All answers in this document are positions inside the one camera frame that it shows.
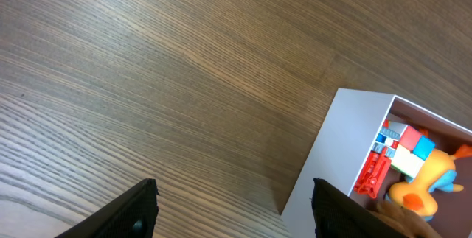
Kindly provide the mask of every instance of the brown plush toy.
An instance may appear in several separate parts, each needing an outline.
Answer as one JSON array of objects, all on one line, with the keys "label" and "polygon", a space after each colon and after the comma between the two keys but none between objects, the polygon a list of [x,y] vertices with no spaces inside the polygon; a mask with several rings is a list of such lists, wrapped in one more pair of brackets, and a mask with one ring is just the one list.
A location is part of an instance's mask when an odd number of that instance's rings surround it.
[{"label": "brown plush toy", "polygon": [[371,213],[408,238],[441,238],[418,214],[388,200],[377,203],[377,212],[371,211]]}]

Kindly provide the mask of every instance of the orange and blue plush toy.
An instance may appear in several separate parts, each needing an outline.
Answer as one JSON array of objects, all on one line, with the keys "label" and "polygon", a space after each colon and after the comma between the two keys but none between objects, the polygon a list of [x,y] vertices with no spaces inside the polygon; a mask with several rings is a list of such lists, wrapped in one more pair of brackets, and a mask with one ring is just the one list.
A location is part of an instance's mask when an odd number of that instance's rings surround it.
[{"label": "orange and blue plush toy", "polygon": [[453,184],[456,178],[454,160],[472,156],[472,147],[462,145],[455,154],[449,155],[441,150],[434,149],[424,162],[416,177],[406,177],[406,182],[394,184],[387,199],[424,217],[432,219],[437,211],[437,202],[431,196],[435,189],[444,192],[458,192],[463,186]]}]

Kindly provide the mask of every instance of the wood grain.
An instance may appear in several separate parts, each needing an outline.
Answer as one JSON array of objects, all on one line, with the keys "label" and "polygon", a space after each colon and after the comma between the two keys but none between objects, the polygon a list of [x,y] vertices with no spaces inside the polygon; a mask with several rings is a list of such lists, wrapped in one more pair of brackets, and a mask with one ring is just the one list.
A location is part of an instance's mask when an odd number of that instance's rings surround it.
[{"label": "wood grain", "polygon": [[0,0],[0,236],[151,177],[155,237],[288,237],[337,88],[472,127],[471,1]]}]

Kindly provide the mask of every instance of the open box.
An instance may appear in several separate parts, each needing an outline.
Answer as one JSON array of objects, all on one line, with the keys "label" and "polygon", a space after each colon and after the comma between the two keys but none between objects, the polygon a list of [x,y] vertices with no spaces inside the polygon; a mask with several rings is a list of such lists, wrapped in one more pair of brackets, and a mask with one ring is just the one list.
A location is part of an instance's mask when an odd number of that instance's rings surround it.
[{"label": "open box", "polygon": [[[375,203],[368,196],[357,195],[353,187],[386,117],[400,117],[430,130],[436,148],[450,154],[463,143],[472,144],[472,131],[407,99],[340,88],[282,212],[293,237],[315,237],[310,205],[314,178],[325,179],[362,206],[369,208]],[[472,191],[472,158],[455,163],[458,175],[454,183],[462,184],[465,190],[433,193],[439,209],[430,224],[443,237],[467,237],[472,230],[472,196],[468,195]],[[378,198],[399,180],[400,173],[390,169]]]}]

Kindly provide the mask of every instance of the blue cube face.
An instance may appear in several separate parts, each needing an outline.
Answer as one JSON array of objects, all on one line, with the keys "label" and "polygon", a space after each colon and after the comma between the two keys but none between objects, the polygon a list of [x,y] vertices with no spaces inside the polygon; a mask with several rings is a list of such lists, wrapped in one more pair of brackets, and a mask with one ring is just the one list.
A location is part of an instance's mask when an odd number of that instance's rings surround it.
[{"label": "blue cube face", "polygon": [[421,136],[421,139],[419,140],[418,144],[416,144],[416,147],[413,149],[413,154],[426,161],[429,156],[429,153],[433,151],[435,145],[436,144],[430,139],[426,138],[425,136]]},{"label": "blue cube face", "polygon": [[384,135],[380,133],[377,135],[377,139],[376,139],[377,142],[385,143],[385,140],[386,140],[386,137]]}]

